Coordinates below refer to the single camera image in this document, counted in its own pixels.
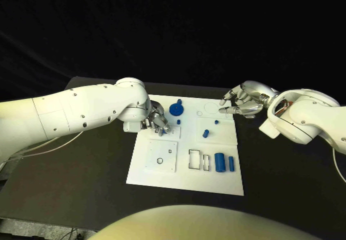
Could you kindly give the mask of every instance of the black curtain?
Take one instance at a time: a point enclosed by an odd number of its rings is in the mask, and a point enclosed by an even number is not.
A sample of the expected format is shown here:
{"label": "black curtain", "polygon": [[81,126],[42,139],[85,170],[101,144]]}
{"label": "black curtain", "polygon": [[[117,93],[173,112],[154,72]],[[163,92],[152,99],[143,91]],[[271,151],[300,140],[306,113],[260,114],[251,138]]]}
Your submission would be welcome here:
{"label": "black curtain", "polygon": [[257,80],[343,104],[333,19],[271,7],[268,16],[250,3],[0,1],[0,101],[62,91],[81,76],[224,88]]}

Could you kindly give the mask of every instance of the blue object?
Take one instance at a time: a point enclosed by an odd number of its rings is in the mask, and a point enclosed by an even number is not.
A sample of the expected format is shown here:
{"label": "blue object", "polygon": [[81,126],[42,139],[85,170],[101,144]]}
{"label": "blue object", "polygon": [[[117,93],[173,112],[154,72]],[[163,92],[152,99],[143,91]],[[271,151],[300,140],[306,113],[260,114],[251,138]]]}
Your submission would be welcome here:
{"label": "blue object", "polygon": [[203,131],[203,138],[205,138],[205,139],[208,138],[208,134],[209,134],[209,130],[206,129],[206,130]]}
{"label": "blue object", "polygon": [[225,155],[221,152],[215,153],[215,170],[218,173],[224,173],[227,171]]}
{"label": "blue object", "polygon": [[178,102],[173,103],[169,107],[169,113],[173,115],[173,116],[180,116],[185,112],[185,108],[183,108],[183,105],[182,105],[182,99],[178,99]]}
{"label": "blue object", "polygon": [[229,172],[234,172],[235,171],[235,160],[234,160],[234,157],[229,156],[228,160],[229,160]]}

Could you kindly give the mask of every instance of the robotic hand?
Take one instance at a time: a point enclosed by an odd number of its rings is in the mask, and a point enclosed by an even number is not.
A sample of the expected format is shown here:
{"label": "robotic hand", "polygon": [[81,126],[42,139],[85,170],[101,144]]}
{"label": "robotic hand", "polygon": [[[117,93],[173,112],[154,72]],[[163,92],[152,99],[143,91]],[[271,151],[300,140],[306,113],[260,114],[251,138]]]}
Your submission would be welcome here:
{"label": "robotic hand", "polygon": [[346,154],[346,106],[326,94],[310,89],[278,92],[257,81],[245,81],[225,94],[219,105],[234,96],[238,106],[221,113],[254,118],[265,108],[267,120],[260,130],[274,139],[283,134],[293,142],[307,144],[319,135],[335,150]]}
{"label": "robotic hand", "polygon": [[52,95],[0,103],[0,163],[25,147],[80,133],[120,119],[126,132],[170,132],[165,109],[144,83],[131,77],[116,85],[77,87]]}

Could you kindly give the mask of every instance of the white board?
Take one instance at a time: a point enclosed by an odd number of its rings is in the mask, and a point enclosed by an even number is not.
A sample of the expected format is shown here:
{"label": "white board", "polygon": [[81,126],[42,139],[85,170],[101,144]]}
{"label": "white board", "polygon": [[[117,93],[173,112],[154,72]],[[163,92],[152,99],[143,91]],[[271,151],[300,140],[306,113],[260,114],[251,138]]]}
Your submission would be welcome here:
{"label": "white board", "polygon": [[[149,96],[165,108],[170,133],[160,137],[152,129],[139,132],[126,183],[244,196],[234,116],[219,113],[219,100]],[[182,99],[183,114],[173,116],[169,109],[178,99]],[[203,138],[205,129],[209,130],[208,138]],[[173,156],[167,154],[167,149],[175,150],[175,143],[178,144],[176,157],[165,162],[165,158],[170,159]],[[153,145],[156,145],[157,153],[150,150]],[[198,165],[196,161],[201,161],[199,169],[189,168],[191,150],[199,151],[199,154],[195,151],[192,153],[193,165]],[[215,153],[225,155],[225,172],[215,170]],[[163,162],[159,160],[160,164],[156,162],[159,156],[165,156]],[[229,171],[229,156],[234,157],[235,172]]]}

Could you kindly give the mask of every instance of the table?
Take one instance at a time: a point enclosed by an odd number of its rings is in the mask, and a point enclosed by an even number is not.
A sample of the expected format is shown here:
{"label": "table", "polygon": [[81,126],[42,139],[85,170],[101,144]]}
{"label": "table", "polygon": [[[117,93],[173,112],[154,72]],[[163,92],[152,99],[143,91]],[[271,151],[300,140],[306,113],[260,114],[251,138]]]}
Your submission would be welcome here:
{"label": "table", "polygon": [[[116,80],[75,77],[67,89],[101,83]],[[153,95],[208,99],[219,99],[228,91],[159,83],[146,83],[146,90]],[[258,130],[265,117],[265,111],[255,119],[234,116],[245,196],[127,184],[137,134],[124,133],[123,122],[116,120],[85,131],[56,151],[20,161],[0,192],[0,217],[100,230],[146,209],[205,205],[260,215],[320,238],[342,239],[346,184],[336,172],[332,147],[320,137],[309,145],[283,135],[271,139]],[[36,152],[58,147],[74,136],[61,137]],[[346,156],[336,153],[336,159],[340,163]]]}

